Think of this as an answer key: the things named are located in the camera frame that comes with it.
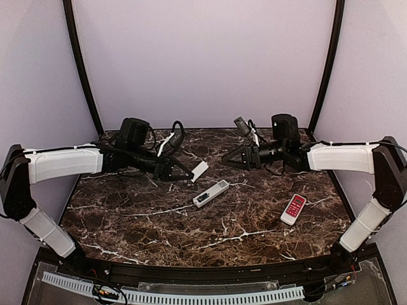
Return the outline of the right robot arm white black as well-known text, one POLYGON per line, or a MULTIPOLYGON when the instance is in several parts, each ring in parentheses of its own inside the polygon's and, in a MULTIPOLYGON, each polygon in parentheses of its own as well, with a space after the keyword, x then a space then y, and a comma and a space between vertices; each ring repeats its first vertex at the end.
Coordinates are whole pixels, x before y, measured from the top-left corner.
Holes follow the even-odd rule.
POLYGON ((375 191, 355 221, 333 244, 330 270, 356 259, 360 246, 406 204, 406 149, 394 137, 375 142, 301 142, 297 119, 271 118, 273 140, 241 145, 221 158, 223 165, 251 170, 282 161, 298 172, 343 170, 375 177, 375 191))

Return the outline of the white air conditioner remote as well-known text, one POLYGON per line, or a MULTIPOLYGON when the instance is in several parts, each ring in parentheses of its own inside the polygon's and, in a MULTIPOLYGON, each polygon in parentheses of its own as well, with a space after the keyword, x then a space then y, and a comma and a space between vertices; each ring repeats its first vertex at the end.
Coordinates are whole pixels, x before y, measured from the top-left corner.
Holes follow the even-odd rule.
POLYGON ((208 202, 212 201, 220 194, 224 193, 228 190, 230 184, 225 181, 221 180, 218 183, 214 184, 212 187, 208 188, 203 193, 199 194, 198 196, 193 198, 193 203, 198 207, 201 208, 208 202))

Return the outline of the white battery cover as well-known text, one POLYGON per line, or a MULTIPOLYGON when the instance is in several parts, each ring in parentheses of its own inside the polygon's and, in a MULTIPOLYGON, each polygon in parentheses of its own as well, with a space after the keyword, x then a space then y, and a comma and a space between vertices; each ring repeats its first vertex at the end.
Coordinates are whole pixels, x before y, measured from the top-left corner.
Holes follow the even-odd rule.
POLYGON ((201 161, 194 169, 192 169, 193 177, 191 178, 192 182, 195 182, 207 169, 209 165, 205 161, 201 161))

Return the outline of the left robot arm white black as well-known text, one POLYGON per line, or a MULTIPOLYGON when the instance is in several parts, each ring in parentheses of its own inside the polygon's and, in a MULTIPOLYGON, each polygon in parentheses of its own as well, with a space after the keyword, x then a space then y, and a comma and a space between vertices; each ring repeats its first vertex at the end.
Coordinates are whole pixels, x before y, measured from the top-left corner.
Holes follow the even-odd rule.
POLYGON ((174 157, 184 139, 182 123, 174 122, 157 152, 143 146, 149 131, 147 121, 125 118, 117 136, 109 142, 51 149, 11 146, 1 169, 1 217, 22 224, 59 257, 71 261, 83 259, 85 253, 79 243, 34 201, 31 186, 44 180, 113 173, 128 167, 164 182, 193 179, 193 172, 174 157))

